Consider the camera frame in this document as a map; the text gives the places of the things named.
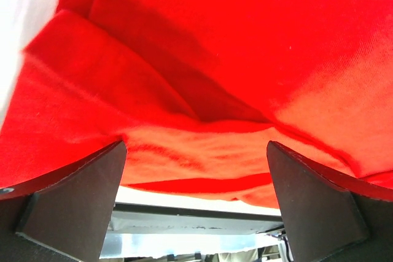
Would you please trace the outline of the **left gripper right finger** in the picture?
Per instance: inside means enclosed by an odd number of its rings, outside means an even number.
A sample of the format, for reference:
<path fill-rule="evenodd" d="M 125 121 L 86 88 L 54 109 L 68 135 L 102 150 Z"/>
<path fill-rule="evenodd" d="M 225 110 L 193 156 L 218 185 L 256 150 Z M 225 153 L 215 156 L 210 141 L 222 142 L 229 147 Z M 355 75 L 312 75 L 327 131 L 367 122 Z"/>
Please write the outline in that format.
<path fill-rule="evenodd" d="M 267 160 L 294 261 L 392 261 L 392 190 L 271 141 Z"/>

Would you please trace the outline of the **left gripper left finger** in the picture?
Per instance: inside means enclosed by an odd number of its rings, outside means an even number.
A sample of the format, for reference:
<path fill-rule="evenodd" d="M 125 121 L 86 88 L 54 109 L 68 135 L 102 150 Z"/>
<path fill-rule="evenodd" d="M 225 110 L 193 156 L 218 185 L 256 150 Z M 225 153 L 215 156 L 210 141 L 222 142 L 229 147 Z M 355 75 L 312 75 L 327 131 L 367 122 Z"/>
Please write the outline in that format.
<path fill-rule="evenodd" d="M 1 189 L 1 261 L 98 261 L 125 158 L 114 142 Z"/>

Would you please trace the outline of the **red t shirt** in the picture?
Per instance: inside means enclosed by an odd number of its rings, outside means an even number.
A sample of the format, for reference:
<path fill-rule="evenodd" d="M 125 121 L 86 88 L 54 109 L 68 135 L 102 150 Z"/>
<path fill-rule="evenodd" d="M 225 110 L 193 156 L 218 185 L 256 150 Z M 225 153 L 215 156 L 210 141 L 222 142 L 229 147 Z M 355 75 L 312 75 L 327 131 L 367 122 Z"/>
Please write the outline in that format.
<path fill-rule="evenodd" d="M 22 58 L 3 188 L 115 141 L 155 193 L 276 208 L 269 141 L 392 187 L 392 0 L 58 0 Z"/>

